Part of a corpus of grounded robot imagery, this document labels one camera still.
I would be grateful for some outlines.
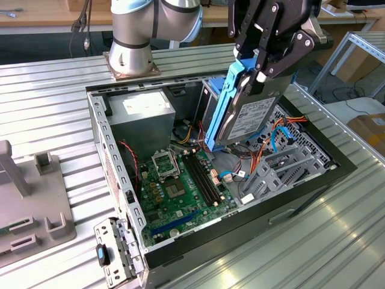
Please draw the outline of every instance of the floor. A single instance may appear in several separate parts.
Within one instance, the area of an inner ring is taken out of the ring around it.
[[[102,33],[92,33],[91,38],[94,55],[100,55],[109,49],[108,41],[103,42]],[[0,36],[0,64],[70,58],[70,50],[73,57],[84,57],[82,48],[84,34],[75,34],[71,47],[69,47],[70,39],[70,33]],[[168,41],[152,40],[151,45],[152,49],[167,49]],[[306,87],[310,86],[321,69],[322,66],[314,61],[307,68],[299,71],[297,82]],[[354,86],[353,83],[345,84],[338,77],[329,75],[315,96],[326,104],[369,96],[383,81],[383,75],[385,75],[384,64],[358,81],[355,91],[351,89]],[[376,99],[381,103],[385,101],[385,89],[377,94]]]

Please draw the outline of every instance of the hard drive label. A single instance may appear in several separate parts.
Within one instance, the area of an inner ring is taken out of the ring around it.
[[[229,140],[254,132],[266,116],[276,98],[263,99],[261,101],[244,104],[233,125]]]

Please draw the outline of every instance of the motherboard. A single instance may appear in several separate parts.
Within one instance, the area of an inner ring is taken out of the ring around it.
[[[237,208],[204,151],[188,155],[160,152],[152,161],[140,164],[140,173],[140,205],[147,221],[142,231],[146,247]]]

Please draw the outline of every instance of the blue pcie slot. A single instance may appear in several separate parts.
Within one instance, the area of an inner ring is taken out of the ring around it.
[[[151,236],[163,233],[165,231],[168,231],[170,229],[178,227],[179,225],[187,223],[187,222],[191,221],[194,218],[194,216],[196,214],[198,214],[199,212],[200,212],[200,210],[197,210],[197,211],[195,211],[195,212],[193,212],[193,213],[191,213],[191,214],[189,214],[189,215],[187,215],[187,216],[185,216],[183,218],[177,219],[175,221],[172,221],[171,223],[168,223],[168,224],[160,226],[160,227],[158,227],[158,228],[156,228],[154,230],[151,230]]]

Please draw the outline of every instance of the green circuit board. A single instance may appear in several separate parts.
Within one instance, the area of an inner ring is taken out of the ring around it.
[[[196,153],[196,157],[205,167],[205,173],[211,181],[209,171],[214,168],[213,165],[203,151]],[[163,183],[159,181],[156,167],[152,161],[140,164],[140,172],[147,173],[142,180],[140,200],[147,221],[147,225],[142,231],[144,244],[147,247],[170,238],[172,229],[177,229],[179,233],[182,233],[237,208],[237,204],[224,184],[215,187],[218,194],[223,196],[223,200],[217,206],[208,206],[180,155],[176,156],[176,162],[180,170],[179,177],[167,178]],[[158,170],[166,171],[159,165]],[[191,217],[189,222],[173,226],[162,233],[153,234],[157,228],[188,216]]]

